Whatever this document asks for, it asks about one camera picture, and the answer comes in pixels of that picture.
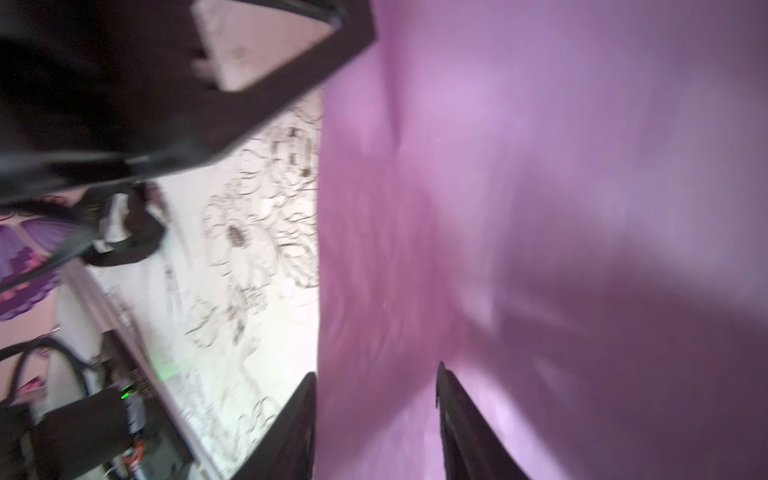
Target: pink surface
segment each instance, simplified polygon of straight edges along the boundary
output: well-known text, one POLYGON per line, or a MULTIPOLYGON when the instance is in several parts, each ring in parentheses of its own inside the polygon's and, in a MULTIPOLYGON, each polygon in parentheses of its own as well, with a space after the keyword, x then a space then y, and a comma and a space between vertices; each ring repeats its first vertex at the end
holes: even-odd
POLYGON ((316 477, 764 478, 768 8, 382 0, 326 89, 316 477))

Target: purple cloth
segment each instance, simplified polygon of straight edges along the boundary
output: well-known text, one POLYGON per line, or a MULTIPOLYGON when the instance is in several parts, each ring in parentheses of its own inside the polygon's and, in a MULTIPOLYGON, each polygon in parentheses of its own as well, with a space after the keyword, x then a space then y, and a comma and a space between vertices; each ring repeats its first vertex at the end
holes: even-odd
POLYGON ((765 478, 768 7, 381 0, 328 84, 316 478, 765 478))

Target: flower center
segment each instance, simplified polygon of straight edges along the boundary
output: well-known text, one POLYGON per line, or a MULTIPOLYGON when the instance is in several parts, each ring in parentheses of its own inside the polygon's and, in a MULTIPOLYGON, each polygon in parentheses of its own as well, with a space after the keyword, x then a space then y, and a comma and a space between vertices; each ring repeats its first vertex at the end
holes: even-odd
POLYGON ((243 248, 248 244, 248 237, 245 232, 234 225, 227 227, 227 238, 233 247, 243 248))

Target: purple butterfly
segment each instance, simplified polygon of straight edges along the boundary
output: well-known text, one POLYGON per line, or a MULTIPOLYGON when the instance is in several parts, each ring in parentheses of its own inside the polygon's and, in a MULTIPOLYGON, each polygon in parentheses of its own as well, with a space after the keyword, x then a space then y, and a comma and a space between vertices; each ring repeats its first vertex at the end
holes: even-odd
MULTIPOLYGON (((0 212, 0 221, 13 216, 0 212)), ((72 223, 45 217, 0 225, 0 282, 39 266, 45 261, 45 252, 53 251, 73 229, 72 223)), ((28 312, 48 296, 58 281, 56 272, 51 272, 0 293, 0 322, 28 312)))

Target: pink fabric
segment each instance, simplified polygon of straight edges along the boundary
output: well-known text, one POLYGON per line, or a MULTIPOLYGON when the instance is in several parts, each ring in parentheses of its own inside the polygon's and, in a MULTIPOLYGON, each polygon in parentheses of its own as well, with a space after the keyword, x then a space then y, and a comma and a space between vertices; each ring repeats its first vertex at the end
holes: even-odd
POLYGON ((326 89, 316 477, 765 478, 768 9, 381 0, 326 89))

